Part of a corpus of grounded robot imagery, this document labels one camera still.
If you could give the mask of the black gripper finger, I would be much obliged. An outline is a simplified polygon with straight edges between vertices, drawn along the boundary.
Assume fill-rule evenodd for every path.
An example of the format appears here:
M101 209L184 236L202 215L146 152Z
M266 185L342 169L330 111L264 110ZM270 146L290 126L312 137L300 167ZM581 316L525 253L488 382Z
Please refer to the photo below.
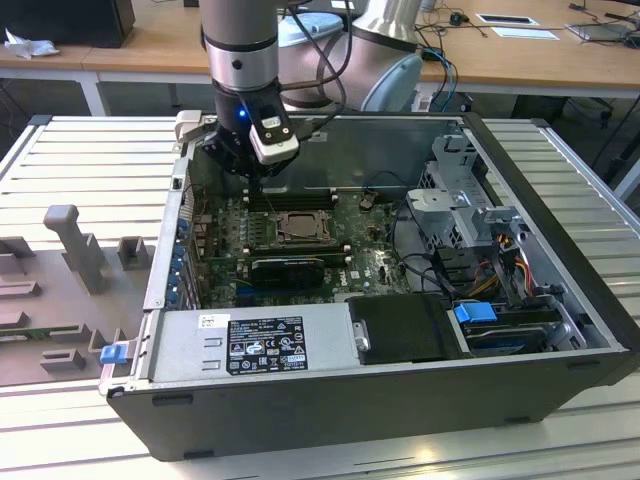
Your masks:
M259 163L246 138L216 129L205 137L202 150L227 174L244 179L251 193L262 190Z

